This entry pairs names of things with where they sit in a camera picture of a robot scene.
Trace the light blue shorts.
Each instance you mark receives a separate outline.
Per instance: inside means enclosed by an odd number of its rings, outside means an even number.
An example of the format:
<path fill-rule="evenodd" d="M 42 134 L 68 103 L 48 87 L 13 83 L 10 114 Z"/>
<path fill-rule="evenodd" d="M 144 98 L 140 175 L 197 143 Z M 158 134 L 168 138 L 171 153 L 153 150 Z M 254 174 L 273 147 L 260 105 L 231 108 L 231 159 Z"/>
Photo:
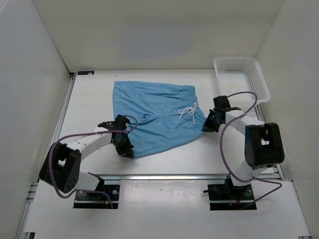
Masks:
<path fill-rule="evenodd" d="M 205 122 L 192 85 L 116 81 L 113 113 L 130 116 L 137 127 L 129 133 L 135 158 L 195 141 Z"/>

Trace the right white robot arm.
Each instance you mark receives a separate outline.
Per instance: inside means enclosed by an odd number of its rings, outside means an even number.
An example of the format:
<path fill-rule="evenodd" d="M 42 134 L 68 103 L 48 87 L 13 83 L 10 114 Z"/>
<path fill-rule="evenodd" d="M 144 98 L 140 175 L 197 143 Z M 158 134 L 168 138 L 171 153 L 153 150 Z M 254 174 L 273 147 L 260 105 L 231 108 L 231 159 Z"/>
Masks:
<path fill-rule="evenodd" d="M 224 194 L 229 199 L 235 199 L 242 193 L 244 186 L 258 179 L 261 172 L 284 161 L 280 129 L 276 123 L 264 123 L 248 116 L 238 107 L 231 107 L 228 96 L 219 96 L 213 101 L 214 109 L 210 110 L 202 131 L 218 132 L 220 126 L 224 125 L 219 140 L 220 154 L 229 172 Z M 223 151 L 223 138 L 229 127 L 244 136 L 244 161 L 235 171 L 231 170 Z"/>

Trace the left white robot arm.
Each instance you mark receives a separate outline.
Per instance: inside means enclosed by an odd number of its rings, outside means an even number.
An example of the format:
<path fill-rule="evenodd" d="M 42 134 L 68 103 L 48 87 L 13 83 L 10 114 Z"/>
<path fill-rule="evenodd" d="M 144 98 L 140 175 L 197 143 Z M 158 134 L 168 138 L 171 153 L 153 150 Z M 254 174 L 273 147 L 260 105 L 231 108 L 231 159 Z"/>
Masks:
<path fill-rule="evenodd" d="M 117 115 L 113 121 L 98 124 L 90 133 L 64 136 L 53 143 L 39 173 L 40 180 L 54 187 L 58 196 L 69 198 L 83 192 L 93 199 L 107 197 L 104 179 L 92 173 L 81 172 L 81 162 L 107 145 L 113 145 L 120 157 L 133 159 L 134 146 L 129 133 L 136 129 L 138 121 L 129 115 Z"/>

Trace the white plastic mesh basket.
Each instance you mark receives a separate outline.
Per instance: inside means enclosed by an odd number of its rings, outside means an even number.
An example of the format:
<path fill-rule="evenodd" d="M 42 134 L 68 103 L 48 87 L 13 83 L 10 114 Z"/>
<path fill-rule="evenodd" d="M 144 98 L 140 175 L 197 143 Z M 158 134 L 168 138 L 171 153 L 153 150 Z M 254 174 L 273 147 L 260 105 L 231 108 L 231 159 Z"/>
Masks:
<path fill-rule="evenodd" d="M 216 57 L 213 60 L 221 95 L 250 91 L 257 95 L 257 103 L 270 100 L 270 93 L 261 68 L 253 57 Z"/>

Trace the blue label sticker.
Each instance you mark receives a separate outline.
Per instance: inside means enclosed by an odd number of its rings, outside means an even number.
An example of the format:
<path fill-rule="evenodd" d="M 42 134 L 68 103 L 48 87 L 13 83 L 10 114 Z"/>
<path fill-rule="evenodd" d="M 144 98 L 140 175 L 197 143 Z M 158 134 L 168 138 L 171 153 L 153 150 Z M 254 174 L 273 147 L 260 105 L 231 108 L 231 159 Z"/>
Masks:
<path fill-rule="evenodd" d="M 94 75 L 95 71 L 78 71 L 77 75 Z"/>

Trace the aluminium front rail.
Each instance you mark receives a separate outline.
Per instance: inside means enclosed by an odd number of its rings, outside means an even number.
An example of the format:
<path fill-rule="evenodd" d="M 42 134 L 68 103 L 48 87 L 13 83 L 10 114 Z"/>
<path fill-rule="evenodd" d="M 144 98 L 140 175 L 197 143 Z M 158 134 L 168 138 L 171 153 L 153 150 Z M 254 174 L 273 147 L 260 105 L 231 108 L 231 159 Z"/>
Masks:
<path fill-rule="evenodd" d="M 119 180 L 223 180 L 227 174 L 100 174 L 101 178 L 108 181 Z"/>

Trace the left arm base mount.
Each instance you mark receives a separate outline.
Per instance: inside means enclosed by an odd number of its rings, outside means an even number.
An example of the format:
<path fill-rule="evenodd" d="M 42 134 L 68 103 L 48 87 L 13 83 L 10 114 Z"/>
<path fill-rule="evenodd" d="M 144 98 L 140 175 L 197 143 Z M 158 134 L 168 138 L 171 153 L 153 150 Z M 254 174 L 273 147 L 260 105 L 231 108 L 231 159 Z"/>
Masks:
<path fill-rule="evenodd" d="M 73 203 L 75 209 L 118 209 L 120 197 L 119 182 L 102 180 L 96 189 L 104 193 L 77 192 Z"/>

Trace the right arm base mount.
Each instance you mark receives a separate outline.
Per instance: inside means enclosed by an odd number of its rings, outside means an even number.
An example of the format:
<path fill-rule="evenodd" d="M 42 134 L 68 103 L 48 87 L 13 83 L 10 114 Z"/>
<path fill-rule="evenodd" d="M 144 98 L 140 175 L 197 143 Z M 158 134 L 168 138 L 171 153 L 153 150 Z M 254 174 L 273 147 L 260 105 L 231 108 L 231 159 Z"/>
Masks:
<path fill-rule="evenodd" d="M 209 197 L 210 211 L 257 210 L 251 185 L 209 184 L 203 193 Z"/>

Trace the aluminium left rail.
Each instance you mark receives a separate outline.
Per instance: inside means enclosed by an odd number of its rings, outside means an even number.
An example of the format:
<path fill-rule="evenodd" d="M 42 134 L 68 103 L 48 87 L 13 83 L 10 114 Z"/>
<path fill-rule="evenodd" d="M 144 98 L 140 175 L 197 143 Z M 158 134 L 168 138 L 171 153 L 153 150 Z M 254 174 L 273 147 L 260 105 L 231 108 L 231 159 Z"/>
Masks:
<path fill-rule="evenodd" d="M 74 87 L 74 84 L 75 84 L 76 76 L 77 76 L 77 72 L 73 72 L 73 73 L 70 74 L 70 78 L 68 80 L 67 88 L 66 88 L 65 94 L 63 96 L 62 104 L 61 104 L 61 107 L 60 107 L 60 110 L 59 110 L 59 114 L 58 114 L 58 117 L 57 117 L 57 120 L 56 120 L 56 124 L 55 124 L 55 127 L 54 127 L 53 135 L 51 137 L 50 143 L 49 143 L 48 148 L 47 148 L 48 151 L 47 151 L 46 157 L 45 157 L 45 159 L 43 161 L 43 165 L 44 165 L 44 163 L 46 161 L 47 155 L 49 154 L 51 146 L 53 145 L 53 143 L 55 141 L 57 141 L 59 139 L 59 136 L 60 136 L 60 133 L 61 133 L 61 129 L 62 129 L 62 125 L 63 125 L 64 119 L 65 119 L 66 111 L 67 111 L 67 108 L 68 108 L 68 104 L 69 104 L 69 101 L 70 101 L 70 97 L 71 97 L 71 94 L 72 94 L 72 90 L 73 90 L 73 87 Z"/>

